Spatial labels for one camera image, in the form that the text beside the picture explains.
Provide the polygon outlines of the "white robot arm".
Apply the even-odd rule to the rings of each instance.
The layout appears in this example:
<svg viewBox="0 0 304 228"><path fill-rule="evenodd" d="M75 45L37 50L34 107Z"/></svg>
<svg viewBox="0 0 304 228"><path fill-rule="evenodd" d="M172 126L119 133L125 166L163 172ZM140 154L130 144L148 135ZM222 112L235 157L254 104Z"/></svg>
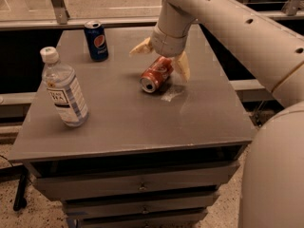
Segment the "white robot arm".
<svg viewBox="0 0 304 228"><path fill-rule="evenodd" d="M304 56L301 35L236 0L162 0L150 37L136 53L173 58L190 76L184 52L201 22L282 105L250 145L244 165L238 228L304 228Z"/></svg>

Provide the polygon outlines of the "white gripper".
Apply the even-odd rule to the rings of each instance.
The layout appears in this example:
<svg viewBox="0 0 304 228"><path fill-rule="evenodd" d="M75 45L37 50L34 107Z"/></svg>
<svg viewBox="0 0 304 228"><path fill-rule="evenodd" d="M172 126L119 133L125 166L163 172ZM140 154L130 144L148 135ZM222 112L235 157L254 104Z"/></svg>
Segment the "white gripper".
<svg viewBox="0 0 304 228"><path fill-rule="evenodd" d="M155 50L164 57L173 58L173 68L184 82L190 79L188 57L184 51L187 37L173 37L162 32L158 25L153 29L151 37L145 38L141 43L133 47L129 54L148 54Z"/></svg>

